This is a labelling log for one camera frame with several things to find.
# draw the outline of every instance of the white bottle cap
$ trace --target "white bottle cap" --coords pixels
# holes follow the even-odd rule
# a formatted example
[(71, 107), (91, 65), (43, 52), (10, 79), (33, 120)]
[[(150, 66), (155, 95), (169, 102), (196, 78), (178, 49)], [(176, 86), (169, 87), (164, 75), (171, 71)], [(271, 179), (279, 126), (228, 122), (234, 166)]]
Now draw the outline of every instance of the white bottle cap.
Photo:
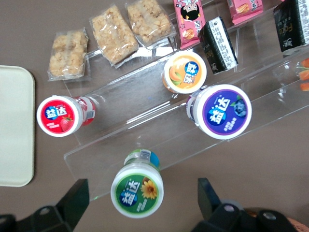
[(71, 97), (52, 96), (39, 105), (37, 121), (41, 129), (54, 137), (76, 132), (84, 119), (81, 105)]
[(163, 196), (160, 173), (143, 162), (124, 166), (111, 187), (113, 205), (129, 218), (143, 218), (153, 214), (160, 207)]
[(196, 125), (207, 135), (216, 139), (231, 139), (248, 127), (252, 106), (240, 88), (217, 85), (198, 94), (193, 116)]
[(205, 62), (198, 54), (180, 51), (166, 62), (163, 83), (171, 92), (189, 94), (203, 86), (206, 75)]

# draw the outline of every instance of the black snack package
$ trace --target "black snack package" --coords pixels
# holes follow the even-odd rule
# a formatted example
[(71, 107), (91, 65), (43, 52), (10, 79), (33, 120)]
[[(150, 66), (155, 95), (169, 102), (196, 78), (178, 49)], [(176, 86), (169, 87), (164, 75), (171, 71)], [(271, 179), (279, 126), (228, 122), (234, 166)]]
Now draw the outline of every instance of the black snack package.
[(308, 10), (308, 0), (285, 0), (274, 9), (280, 48), (285, 55), (293, 53), (293, 48), (309, 44)]
[(206, 22), (198, 37), (214, 74), (238, 65), (232, 43), (220, 16)]

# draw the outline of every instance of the orange object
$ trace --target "orange object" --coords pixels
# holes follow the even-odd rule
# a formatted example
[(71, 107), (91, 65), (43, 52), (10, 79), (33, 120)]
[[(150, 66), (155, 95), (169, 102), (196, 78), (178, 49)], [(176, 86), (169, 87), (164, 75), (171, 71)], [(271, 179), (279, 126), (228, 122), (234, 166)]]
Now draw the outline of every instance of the orange object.
[(304, 68), (309, 68), (309, 58), (303, 60), (302, 62), (300, 62), (301, 65), (304, 67)]
[(165, 64), (163, 84), (174, 93), (189, 94), (199, 90), (207, 75), (205, 61), (197, 53), (180, 51)]
[(298, 75), (299, 78), (303, 81), (309, 80), (309, 70), (301, 71)]
[(307, 83), (301, 83), (301, 84), (300, 84), (300, 89), (301, 89), (302, 91), (309, 91), (309, 82), (307, 82)]

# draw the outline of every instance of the screw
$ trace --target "screw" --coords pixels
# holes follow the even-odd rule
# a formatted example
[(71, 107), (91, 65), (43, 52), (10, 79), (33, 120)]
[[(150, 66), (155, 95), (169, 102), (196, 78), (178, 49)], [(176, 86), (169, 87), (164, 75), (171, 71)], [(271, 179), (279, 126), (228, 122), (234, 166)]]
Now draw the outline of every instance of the screw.
[(226, 206), (224, 206), (224, 209), (227, 212), (234, 212), (235, 211), (234, 207), (231, 206), (231, 205), (228, 205), (228, 204)]
[(46, 214), (48, 214), (49, 213), (49, 208), (44, 208), (44, 209), (42, 209), (41, 211), (40, 211), (40, 215), (42, 216), (42, 215), (46, 215)]
[(0, 218), (0, 224), (3, 224), (3, 223), (5, 223), (6, 222), (6, 217), (2, 217), (2, 218)]
[(263, 216), (266, 217), (268, 220), (276, 220), (276, 216), (270, 212), (263, 213)]

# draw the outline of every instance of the white tray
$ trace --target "white tray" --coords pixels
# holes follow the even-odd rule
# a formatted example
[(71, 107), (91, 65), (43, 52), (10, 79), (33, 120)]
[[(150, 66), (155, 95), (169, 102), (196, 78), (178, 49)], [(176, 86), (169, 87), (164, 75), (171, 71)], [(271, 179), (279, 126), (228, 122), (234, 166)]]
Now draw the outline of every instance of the white tray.
[(0, 186), (21, 187), (34, 174), (34, 80), (0, 65)]

